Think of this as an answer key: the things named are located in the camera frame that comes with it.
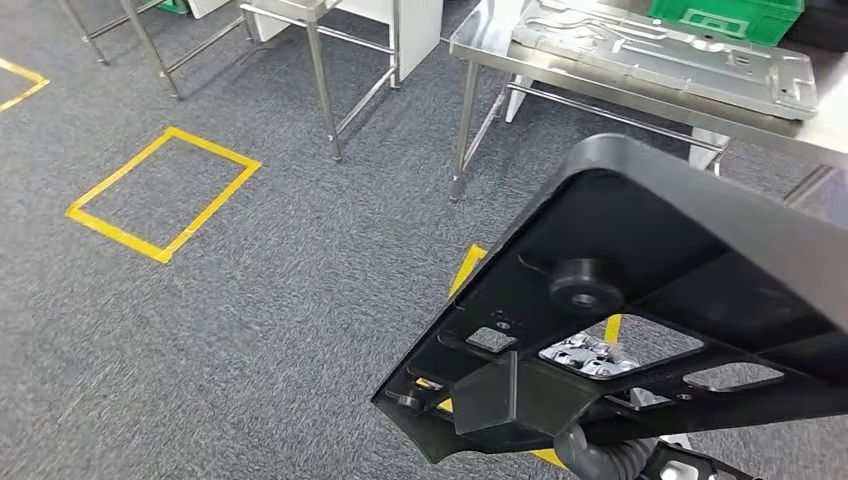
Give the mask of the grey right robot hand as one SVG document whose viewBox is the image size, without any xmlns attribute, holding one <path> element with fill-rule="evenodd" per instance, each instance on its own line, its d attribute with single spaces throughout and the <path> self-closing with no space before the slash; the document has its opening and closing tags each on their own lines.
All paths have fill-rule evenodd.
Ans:
<svg viewBox="0 0 848 480">
<path fill-rule="evenodd" d="M 538 356 L 593 377 L 613 377 L 640 366 L 618 347 L 578 333 L 539 351 Z"/>
</svg>

